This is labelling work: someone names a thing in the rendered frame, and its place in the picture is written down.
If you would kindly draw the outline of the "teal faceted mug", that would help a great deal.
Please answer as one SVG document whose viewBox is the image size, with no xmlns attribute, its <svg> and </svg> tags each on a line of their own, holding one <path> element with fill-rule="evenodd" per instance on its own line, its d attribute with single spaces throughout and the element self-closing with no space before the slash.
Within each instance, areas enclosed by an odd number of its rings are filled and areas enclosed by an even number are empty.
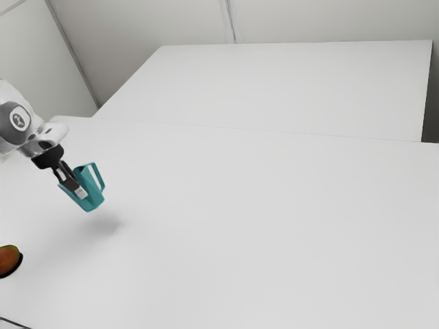
<svg viewBox="0 0 439 329">
<path fill-rule="evenodd" d="M 106 187 L 97 165 L 91 162 L 78 166 L 72 171 L 80 185 L 87 192 L 87 197 L 85 199 L 73 199 L 69 197 L 85 212 L 91 212 L 97 209 L 104 202 L 103 192 Z"/>
</svg>

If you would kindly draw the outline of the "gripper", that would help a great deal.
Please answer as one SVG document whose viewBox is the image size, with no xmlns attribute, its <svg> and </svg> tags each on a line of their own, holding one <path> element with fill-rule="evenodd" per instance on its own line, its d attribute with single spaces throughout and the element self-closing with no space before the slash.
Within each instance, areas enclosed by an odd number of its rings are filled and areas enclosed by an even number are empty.
<svg viewBox="0 0 439 329">
<path fill-rule="evenodd" d="M 73 199 L 85 199 L 87 192 L 78 182 L 74 172 L 68 164 L 62 160 L 64 148 L 57 145 L 48 149 L 44 153 L 31 158 L 31 161 L 38 169 L 52 169 L 53 174 L 58 179 L 58 186 Z"/>
</svg>

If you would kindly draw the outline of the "red orange mango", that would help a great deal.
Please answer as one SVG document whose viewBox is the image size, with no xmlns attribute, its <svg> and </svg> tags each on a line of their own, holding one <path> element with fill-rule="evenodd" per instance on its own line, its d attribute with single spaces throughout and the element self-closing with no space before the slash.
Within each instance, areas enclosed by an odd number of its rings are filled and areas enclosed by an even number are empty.
<svg viewBox="0 0 439 329">
<path fill-rule="evenodd" d="M 12 273 L 21 261 L 21 253 L 15 245 L 0 247 L 0 278 Z"/>
</svg>

